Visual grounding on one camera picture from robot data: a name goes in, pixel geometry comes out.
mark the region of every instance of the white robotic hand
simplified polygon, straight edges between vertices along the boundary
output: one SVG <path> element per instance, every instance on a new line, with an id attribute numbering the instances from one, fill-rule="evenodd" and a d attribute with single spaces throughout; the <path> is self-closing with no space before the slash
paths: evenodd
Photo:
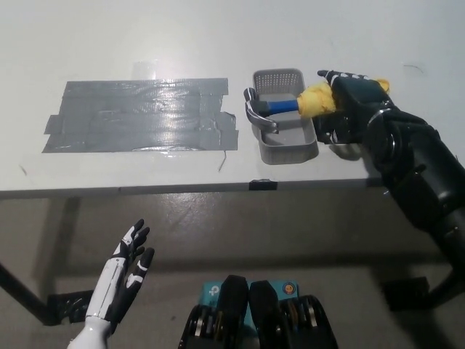
<path id="1" fill-rule="evenodd" d="M 149 227 L 139 220 L 122 238 L 113 256 L 105 263 L 86 313 L 84 329 L 71 341 L 68 349 L 106 349 L 107 340 L 123 320 L 137 295 L 155 251 L 142 246 Z M 141 256 L 134 272 L 124 277 L 129 266 Z"/>

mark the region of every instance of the blue handle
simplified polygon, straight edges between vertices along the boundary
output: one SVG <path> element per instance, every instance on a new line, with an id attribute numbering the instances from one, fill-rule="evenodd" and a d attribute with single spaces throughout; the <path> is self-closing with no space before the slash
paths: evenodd
<path id="1" fill-rule="evenodd" d="M 281 102 L 268 102 L 268 108 L 270 109 L 270 115 L 287 113 L 288 111 L 298 111 L 299 104 L 297 100 L 283 100 Z"/>

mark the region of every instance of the mesh basket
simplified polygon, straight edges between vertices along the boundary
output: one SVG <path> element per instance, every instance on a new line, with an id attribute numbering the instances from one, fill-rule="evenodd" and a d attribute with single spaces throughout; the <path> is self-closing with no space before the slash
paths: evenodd
<path id="1" fill-rule="evenodd" d="M 304 79 L 298 69 L 257 71 L 254 86 L 258 95 L 289 93 L 298 96 L 304 90 Z"/>

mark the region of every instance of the metal bracket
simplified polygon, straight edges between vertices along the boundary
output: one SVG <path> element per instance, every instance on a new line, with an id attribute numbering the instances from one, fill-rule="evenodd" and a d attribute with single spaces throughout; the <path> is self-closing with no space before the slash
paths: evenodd
<path id="1" fill-rule="evenodd" d="M 390 281 L 381 287 L 391 311 L 433 309 L 464 292 L 464 285 L 454 272 L 431 291 L 425 277 Z"/>

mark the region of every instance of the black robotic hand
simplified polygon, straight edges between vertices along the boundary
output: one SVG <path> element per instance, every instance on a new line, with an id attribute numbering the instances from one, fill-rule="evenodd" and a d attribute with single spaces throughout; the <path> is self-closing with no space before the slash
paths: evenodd
<path id="1" fill-rule="evenodd" d="M 396 108 L 379 82 L 366 75 L 340 71 L 318 71 L 318 75 L 330 84 L 338 110 L 315 120 L 317 132 L 328 134 L 331 143 L 361 143 L 370 120 Z"/>

